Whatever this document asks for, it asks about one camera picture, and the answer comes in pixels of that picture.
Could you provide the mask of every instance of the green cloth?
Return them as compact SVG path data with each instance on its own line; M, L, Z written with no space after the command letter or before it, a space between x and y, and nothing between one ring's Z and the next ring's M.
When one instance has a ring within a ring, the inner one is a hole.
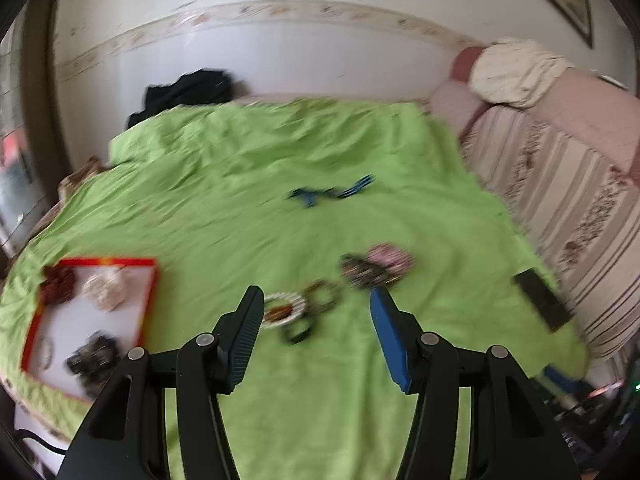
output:
M506 346L527 374L549 362L581 376L587 353L569 324L550 334L511 282L546 274L502 202L468 174L454 137L411 104L302 100L181 107L114 139L113 170L93 177L21 254L0 303L0 370L26 404L71 436L86 407L18 370L36 309L40 267L63 256L154 256L161 275L146 334L152 352L179 348L234 310L248 285L266 294L338 282L343 253L391 241L416 257L392 289L401 310L452 344ZM349 187L305 208L297 187ZM368 294L342 303L296 346L258 334L244 382L221 398L242 478L395 478L415 397L392 382ZM464 476L469 396L461 401L454 476ZM168 442L180 471L175 397Z

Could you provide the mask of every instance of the bed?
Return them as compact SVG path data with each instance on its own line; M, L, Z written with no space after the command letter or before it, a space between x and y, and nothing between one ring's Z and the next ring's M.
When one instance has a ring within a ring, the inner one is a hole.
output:
M338 261L391 241L416 264L399 308L462 348L506 346L529 375L587 368L574 323L551 334L511 277L531 267L556 284L504 203L469 174L455 136L415 104L330 99L179 107L114 139L113 168L85 182L12 267L0 300L4 386L71 438L87 405L19 370L45 264L63 256L152 256L161 277L145 331L151 352L210 330L248 285L265 293L341 282L341 303L291 346L260 332L233 395L221 399L242 478L395 478L415 399L392 383L367 308ZM364 192L305 208L302 186ZM183 478L175 398L167 397L172 478ZM462 395L454 478L465 475Z

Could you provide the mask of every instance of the black rectangular object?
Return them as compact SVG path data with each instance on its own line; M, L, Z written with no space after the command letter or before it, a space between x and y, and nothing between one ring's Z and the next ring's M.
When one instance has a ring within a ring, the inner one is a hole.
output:
M525 270L513 277L524 294L545 320L551 332L555 332L571 320L571 313L562 301L546 286L546 283L533 269Z

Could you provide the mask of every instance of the black cable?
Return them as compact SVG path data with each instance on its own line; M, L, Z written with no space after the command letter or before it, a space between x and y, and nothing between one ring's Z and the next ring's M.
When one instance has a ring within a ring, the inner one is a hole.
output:
M33 431L15 430L15 431L12 432L12 437L15 440L24 440L25 438L30 438L31 440L35 440L41 446L46 447L49 451L52 451L53 453L57 453L58 455L66 454L66 450L65 449L60 449L59 447L52 446L49 442L47 442L46 440L40 438L35 433L33 433Z

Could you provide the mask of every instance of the pink sofa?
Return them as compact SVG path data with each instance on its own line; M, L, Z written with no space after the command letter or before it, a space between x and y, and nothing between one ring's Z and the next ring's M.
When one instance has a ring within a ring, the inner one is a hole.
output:
M430 111L555 271L597 382L614 380L640 328L640 100L569 69L533 108L489 105L468 87L481 52L459 54Z

